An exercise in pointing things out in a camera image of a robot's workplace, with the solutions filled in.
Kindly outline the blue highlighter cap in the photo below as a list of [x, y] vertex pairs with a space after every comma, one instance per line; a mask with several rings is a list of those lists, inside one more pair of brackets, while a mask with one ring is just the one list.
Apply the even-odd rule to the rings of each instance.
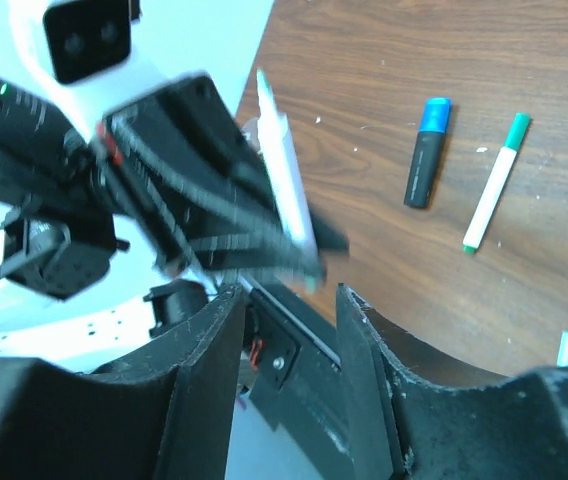
[[452, 100], [447, 97], [433, 97], [425, 102], [419, 133], [445, 134], [448, 129]]

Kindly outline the black blue highlighter pen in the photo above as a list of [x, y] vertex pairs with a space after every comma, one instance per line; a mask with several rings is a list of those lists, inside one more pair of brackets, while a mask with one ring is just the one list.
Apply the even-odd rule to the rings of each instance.
[[406, 206], [428, 207], [445, 138], [441, 132], [420, 131], [417, 134], [404, 195]]

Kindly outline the white pen green tip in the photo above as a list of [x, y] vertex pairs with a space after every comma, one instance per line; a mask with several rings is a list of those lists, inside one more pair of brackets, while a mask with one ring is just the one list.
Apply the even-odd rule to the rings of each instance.
[[475, 253], [479, 248], [494, 210], [498, 204], [517, 151], [503, 146], [496, 157], [475, 212], [464, 235], [462, 245], [465, 253]]

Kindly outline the dark green pen cap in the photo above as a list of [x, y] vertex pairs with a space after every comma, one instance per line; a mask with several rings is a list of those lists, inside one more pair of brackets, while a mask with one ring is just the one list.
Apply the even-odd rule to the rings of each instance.
[[515, 114], [503, 146], [513, 151], [519, 151], [531, 123], [531, 117], [523, 112]]

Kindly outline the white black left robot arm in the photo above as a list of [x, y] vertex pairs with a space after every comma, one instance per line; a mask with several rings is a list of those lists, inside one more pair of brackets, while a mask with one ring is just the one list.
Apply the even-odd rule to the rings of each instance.
[[207, 303], [187, 268], [231, 281], [249, 274], [324, 280], [322, 253], [344, 233], [312, 214], [310, 247], [276, 204], [266, 166], [212, 79], [187, 77], [105, 115], [84, 140], [53, 104], [0, 78], [0, 201], [10, 207], [0, 280], [67, 300], [107, 274], [129, 244], [114, 219], [134, 220], [171, 277], [149, 294], [158, 336]]

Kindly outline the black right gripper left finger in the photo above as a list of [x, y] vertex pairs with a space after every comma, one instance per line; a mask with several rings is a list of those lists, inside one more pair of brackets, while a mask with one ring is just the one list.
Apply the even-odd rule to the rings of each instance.
[[0, 479], [221, 479], [243, 289], [98, 374], [0, 357]]

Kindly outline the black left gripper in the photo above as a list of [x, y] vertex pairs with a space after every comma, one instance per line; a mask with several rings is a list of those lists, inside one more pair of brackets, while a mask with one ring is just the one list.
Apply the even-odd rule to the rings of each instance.
[[104, 115], [87, 137], [50, 102], [0, 79], [0, 279], [90, 280], [127, 248], [134, 220], [165, 272], [193, 267], [315, 285], [346, 234], [306, 198], [287, 116], [258, 77], [256, 131], [236, 124], [207, 75]]

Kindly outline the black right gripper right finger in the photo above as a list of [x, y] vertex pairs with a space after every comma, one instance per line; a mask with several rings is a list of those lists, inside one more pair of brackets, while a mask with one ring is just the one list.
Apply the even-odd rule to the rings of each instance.
[[568, 479], [568, 367], [507, 377], [469, 365], [336, 292], [359, 479]]

